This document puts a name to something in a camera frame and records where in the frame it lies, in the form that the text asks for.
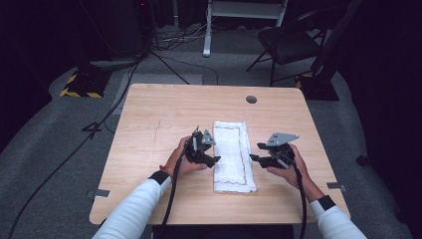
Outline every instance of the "chair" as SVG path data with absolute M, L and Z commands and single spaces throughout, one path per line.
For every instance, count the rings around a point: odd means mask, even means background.
M 285 65 L 318 56 L 325 43 L 327 31 L 335 27 L 338 20 L 344 15 L 345 10 L 346 6 L 318 9 L 303 14 L 281 27 L 261 31 L 258 34 L 258 39 L 265 51 L 246 71 L 249 72 L 257 63 L 273 60 L 270 87 L 273 86 L 274 82 L 304 74 L 298 73 L 293 76 L 274 79 L 276 64 Z M 314 30 L 318 30 L 318 33 L 311 36 L 308 31 Z M 262 60 L 265 55 L 270 55 L 270 58 Z M 314 69 L 314 66 L 311 66 L 311 70 L 305 73 L 313 72 L 315 74 L 317 70 Z

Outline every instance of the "wooden table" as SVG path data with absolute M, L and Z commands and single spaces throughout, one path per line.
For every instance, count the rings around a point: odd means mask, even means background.
M 255 104 L 247 96 L 257 98 Z M 158 165 L 164 164 L 179 140 L 199 125 L 212 133 L 213 123 L 245 121 L 252 153 L 273 132 L 296 133 L 292 141 L 305 159 L 317 186 L 329 194 L 348 214 L 316 126 L 298 89 L 133 84 L 128 92 L 99 189 L 108 197 L 97 197 L 91 222 L 100 224 L 110 212 Z M 251 193 L 216 193 L 213 169 L 179 178 L 168 224 L 301 223 L 302 205 L 298 190 L 253 162 L 258 190 Z M 150 224 L 160 224 L 171 187 L 155 207 Z M 309 211 L 308 220 L 315 221 Z

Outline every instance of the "white cloth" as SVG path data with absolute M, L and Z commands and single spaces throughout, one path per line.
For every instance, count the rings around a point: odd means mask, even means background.
M 256 191 L 246 123 L 215 121 L 213 135 L 214 155 L 221 156 L 214 166 L 214 191 Z

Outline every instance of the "person's left hand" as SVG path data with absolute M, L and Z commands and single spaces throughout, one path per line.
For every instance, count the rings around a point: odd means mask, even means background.
M 168 157 L 167 163 L 164 166 L 160 166 L 160 169 L 167 172 L 171 178 L 173 178 L 174 167 L 176 166 L 177 159 L 179 158 L 180 153 L 182 153 L 183 147 L 185 146 L 189 138 L 190 136 L 185 136 L 184 138 L 182 138 L 179 142 L 179 145 L 174 148 L 170 157 Z M 183 154 L 177 176 L 183 176 L 191 171 L 203 170 L 205 168 L 207 168 L 207 165 L 205 163 L 189 162 L 186 158 L 186 155 Z

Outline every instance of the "chair backrest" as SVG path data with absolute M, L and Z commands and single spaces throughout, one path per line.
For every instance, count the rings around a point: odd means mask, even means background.
M 282 26 L 281 30 L 285 34 L 291 32 L 311 31 L 315 29 L 333 29 L 338 20 L 344 16 L 346 9 L 347 6 L 341 5 L 313 10 L 301 15 L 289 24 Z

